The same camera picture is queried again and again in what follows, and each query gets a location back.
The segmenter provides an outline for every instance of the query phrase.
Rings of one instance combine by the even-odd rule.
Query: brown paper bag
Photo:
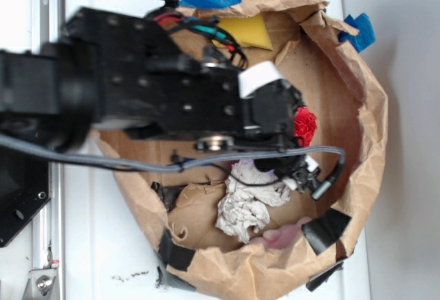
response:
[[[312,145],[334,145],[346,151],[344,173],[324,197],[315,202],[308,194],[293,192],[288,204],[270,208],[267,227],[294,223],[305,215],[316,218],[329,208],[351,217],[339,241],[319,255],[303,233],[283,250],[265,251],[260,244],[237,249],[240,244],[234,237],[212,228],[217,213],[212,210],[224,193],[221,185],[188,188],[169,216],[149,186],[152,181],[178,185],[224,179],[218,170],[204,167],[177,175],[115,173],[127,204],[155,250],[159,250],[164,230],[170,231],[176,244],[198,248],[186,269],[167,266],[167,271],[197,292],[221,299],[277,299],[353,252],[382,181],[387,97],[353,46],[338,41],[341,30],[351,34],[357,30],[328,17],[327,5],[322,0],[242,0],[224,10],[184,10],[201,18],[262,13],[274,50],[246,50],[250,65],[274,61],[318,117]],[[185,40],[179,44],[187,45]],[[108,156],[160,164],[170,163],[176,148],[183,156],[198,156],[192,143],[132,141],[121,132],[102,131],[97,141]],[[323,175],[336,162],[336,157],[324,153],[313,157]]]

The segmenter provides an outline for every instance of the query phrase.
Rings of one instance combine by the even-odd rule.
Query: black tape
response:
[[[183,279],[170,274],[166,271],[166,266],[162,260],[159,260],[159,266],[157,267],[157,273],[159,276],[156,281],[156,288],[161,285],[170,286],[172,288],[179,288],[181,290],[195,292],[195,287],[185,282]]]
[[[174,244],[171,232],[165,229],[158,254],[165,265],[169,264],[175,269],[186,271],[193,260],[195,250]]]
[[[153,182],[151,188],[157,192],[157,195],[164,203],[166,210],[169,212],[174,208],[174,203],[185,186],[162,186],[158,182]]]
[[[318,287],[321,286],[322,283],[324,283],[325,281],[327,281],[330,276],[338,270],[342,269],[342,265],[344,264],[343,261],[339,261],[336,262],[332,267],[330,267],[329,269],[324,270],[322,273],[317,274],[313,277],[310,278],[309,283],[305,284],[305,287],[310,291],[313,292],[314,290],[316,290]]]
[[[316,255],[337,242],[351,221],[351,217],[330,208],[323,216],[303,224],[301,229]]]

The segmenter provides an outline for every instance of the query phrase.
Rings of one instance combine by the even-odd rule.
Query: yellow sponge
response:
[[[220,18],[219,27],[229,32],[242,47],[274,49],[262,14],[249,18]]]

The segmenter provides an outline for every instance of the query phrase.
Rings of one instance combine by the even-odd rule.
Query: pink sponge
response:
[[[276,230],[266,230],[262,237],[255,237],[249,244],[263,244],[266,250],[268,248],[285,248],[294,240],[296,234],[301,230],[301,226],[310,221],[311,218],[306,216],[300,218],[296,224],[287,224]]]

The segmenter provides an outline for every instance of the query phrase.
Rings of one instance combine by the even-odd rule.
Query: white crumpled tissue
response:
[[[265,184],[277,179],[272,172],[260,172],[251,159],[240,160],[232,165],[231,174],[248,184]],[[282,206],[290,200],[290,188],[283,182],[269,186],[246,186],[231,176],[225,181],[226,196],[219,202],[215,226],[226,235],[238,236],[247,244],[250,240],[248,227],[259,232],[270,221],[266,205]]]

